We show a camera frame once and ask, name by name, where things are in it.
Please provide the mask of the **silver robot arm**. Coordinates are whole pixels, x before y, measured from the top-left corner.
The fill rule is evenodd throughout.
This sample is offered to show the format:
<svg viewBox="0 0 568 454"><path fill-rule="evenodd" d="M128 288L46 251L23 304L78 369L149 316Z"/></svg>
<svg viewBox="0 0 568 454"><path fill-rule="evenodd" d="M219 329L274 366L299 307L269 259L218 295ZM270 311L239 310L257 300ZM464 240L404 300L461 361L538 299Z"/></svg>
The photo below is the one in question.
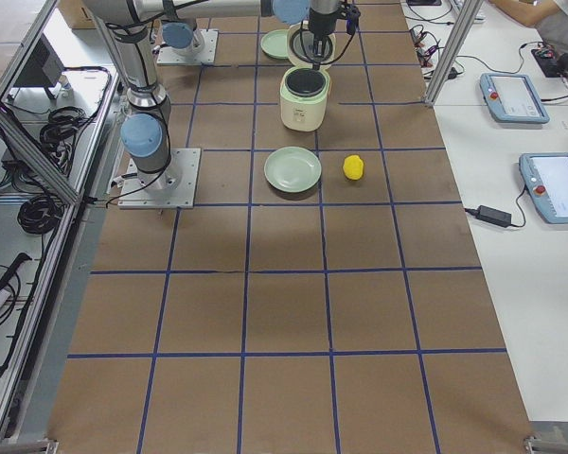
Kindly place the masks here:
<svg viewBox="0 0 568 454"><path fill-rule="evenodd" d="M163 22L162 36L172 48L188 50L199 35L198 18L276 17L289 25L287 55L298 78L319 73L337 62L336 23L346 23L354 37L361 13L347 1L88 1L91 13L108 28L129 82L127 94L134 109L165 116L168 94L159 82L152 59L147 26Z"/></svg>
<svg viewBox="0 0 568 454"><path fill-rule="evenodd" d="M163 22L162 38L166 46L183 55L199 53L205 46L202 31L187 22Z"/></svg>

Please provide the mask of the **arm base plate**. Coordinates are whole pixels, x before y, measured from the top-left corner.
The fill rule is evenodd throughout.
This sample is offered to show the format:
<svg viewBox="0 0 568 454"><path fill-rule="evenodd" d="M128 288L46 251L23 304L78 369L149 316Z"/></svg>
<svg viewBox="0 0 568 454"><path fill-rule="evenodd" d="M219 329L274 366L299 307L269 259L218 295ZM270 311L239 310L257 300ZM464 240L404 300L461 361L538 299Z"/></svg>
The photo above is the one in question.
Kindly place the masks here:
<svg viewBox="0 0 568 454"><path fill-rule="evenodd" d="M164 45L160 48L157 64L212 65L216 57L219 32L217 29L164 28Z"/></svg>
<svg viewBox="0 0 568 454"><path fill-rule="evenodd" d="M199 148L173 148L166 171L154 182L154 176L139 173L132 158L127 171L135 173L122 186L124 195L116 200L122 209L171 209L194 206L201 161Z"/></svg>

